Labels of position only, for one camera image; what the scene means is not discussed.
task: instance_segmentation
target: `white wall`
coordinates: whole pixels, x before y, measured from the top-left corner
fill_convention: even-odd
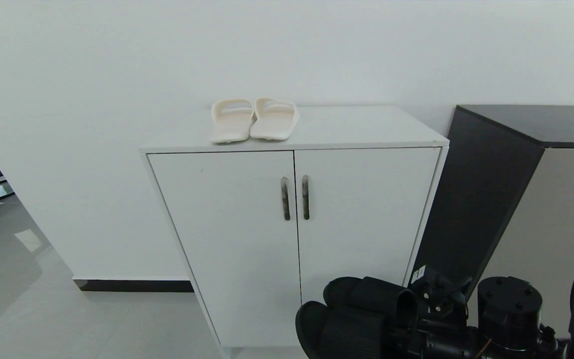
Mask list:
[[[574,104],[574,2],[0,2],[0,167],[76,277],[185,277],[139,142],[263,95]]]

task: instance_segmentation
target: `cabinet top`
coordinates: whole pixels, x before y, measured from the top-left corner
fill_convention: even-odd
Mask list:
[[[188,114],[178,125],[146,141],[142,153],[246,152],[448,146],[448,139],[394,106],[299,107],[300,120],[285,141],[248,139],[212,145],[209,110]]]
[[[517,132],[536,145],[574,148],[574,106],[459,105],[457,108]]]

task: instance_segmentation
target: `gray tile floor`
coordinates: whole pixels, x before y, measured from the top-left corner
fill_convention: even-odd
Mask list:
[[[84,293],[16,196],[0,202],[0,359],[219,359],[192,293]]]

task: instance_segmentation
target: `cabinet handle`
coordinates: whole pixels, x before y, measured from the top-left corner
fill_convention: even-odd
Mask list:
[[[305,220],[309,220],[309,176],[302,177],[302,206]]]
[[[283,213],[285,214],[285,220],[290,220],[289,215],[289,194],[287,194],[287,177],[281,179],[281,188],[283,189]]]

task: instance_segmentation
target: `black baseboard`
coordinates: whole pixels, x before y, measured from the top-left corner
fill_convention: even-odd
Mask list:
[[[189,280],[75,279],[74,281],[79,289],[87,292],[194,293]]]

